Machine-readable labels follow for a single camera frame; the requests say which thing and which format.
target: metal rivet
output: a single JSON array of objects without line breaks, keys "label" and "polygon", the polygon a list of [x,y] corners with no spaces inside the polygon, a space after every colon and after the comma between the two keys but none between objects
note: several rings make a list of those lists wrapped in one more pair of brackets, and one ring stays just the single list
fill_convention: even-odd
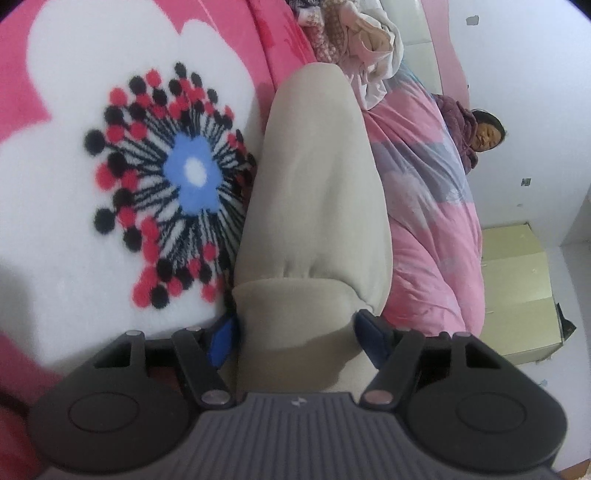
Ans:
[{"label": "metal rivet", "polygon": [[385,390],[370,390],[363,396],[363,399],[372,405],[388,405],[392,403],[394,396]]},{"label": "metal rivet", "polygon": [[208,405],[225,405],[230,401],[230,394],[224,390],[208,390],[201,395],[201,400]]}]

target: round black pad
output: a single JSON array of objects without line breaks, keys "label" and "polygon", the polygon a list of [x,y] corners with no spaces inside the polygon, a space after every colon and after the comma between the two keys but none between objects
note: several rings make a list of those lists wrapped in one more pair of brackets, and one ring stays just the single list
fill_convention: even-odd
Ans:
[{"label": "round black pad", "polygon": [[491,368],[468,367],[467,343],[454,338],[450,376],[411,397],[406,419],[413,436],[435,457],[475,472],[551,463],[566,434],[558,402],[484,344],[466,342]]},{"label": "round black pad", "polygon": [[147,377],[144,335],[122,335],[31,408],[28,432],[53,465],[103,475],[161,458],[189,421],[181,394]]}]

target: pink quilt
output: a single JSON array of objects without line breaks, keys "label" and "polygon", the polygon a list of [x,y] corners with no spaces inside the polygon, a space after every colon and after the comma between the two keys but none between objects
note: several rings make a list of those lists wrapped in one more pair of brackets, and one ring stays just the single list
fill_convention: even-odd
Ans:
[{"label": "pink quilt", "polygon": [[[284,0],[25,0],[0,50],[0,390],[31,404],[37,365],[219,315],[271,101],[315,58]],[[0,408],[0,478],[39,467]]]},{"label": "pink quilt", "polygon": [[403,64],[364,112],[384,185],[394,272],[383,317],[426,335],[484,323],[482,235],[462,162],[431,95]]}]

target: gray ribbed plate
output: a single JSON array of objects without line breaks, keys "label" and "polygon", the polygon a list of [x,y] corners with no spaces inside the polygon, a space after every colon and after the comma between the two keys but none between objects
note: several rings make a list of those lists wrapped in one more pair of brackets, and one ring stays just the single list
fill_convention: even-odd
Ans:
[{"label": "gray ribbed plate", "polygon": [[[419,450],[393,415],[349,394],[256,394],[201,416],[178,448],[132,472],[80,475],[49,468],[40,480],[468,480]],[[545,469],[499,477],[552,480]]]}]

